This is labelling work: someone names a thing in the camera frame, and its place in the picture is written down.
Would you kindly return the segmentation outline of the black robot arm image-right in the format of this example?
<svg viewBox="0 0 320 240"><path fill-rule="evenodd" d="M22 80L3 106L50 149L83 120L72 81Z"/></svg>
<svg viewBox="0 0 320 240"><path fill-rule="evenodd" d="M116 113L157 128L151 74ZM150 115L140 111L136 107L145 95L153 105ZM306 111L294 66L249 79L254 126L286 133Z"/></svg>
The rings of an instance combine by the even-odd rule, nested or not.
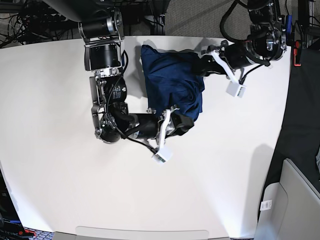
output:
<svg viewBox="0 0 320 240"><path fill-rule="evenodd" d="M225 29L227 19L238 5L247 9L251 20L250 34L246 39L233 38ZM225 40L219 46L210 45L201 51L202 57L191 68L197 76L227 74L209 55L213 50L217 50L218 56L232 71L254 64L268 67L271 61L279 60L287 50L287 27L277 0L248 0L247 3L235 0L222 16L219 29Z"/></svg>

